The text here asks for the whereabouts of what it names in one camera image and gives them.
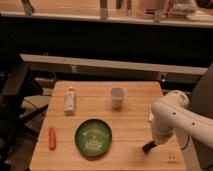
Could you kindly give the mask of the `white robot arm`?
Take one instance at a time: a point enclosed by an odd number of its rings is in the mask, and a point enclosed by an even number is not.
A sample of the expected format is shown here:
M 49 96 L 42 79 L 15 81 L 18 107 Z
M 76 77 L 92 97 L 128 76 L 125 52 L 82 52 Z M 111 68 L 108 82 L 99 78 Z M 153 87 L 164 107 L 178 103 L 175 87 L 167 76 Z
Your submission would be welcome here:
M 213 148 L 213 119 L 188 110 L 188 106 L 188 96 L 179 90 L 170 91 L 152 103 L 151 131 L 156 146 L 166 143 L 178 128 Z

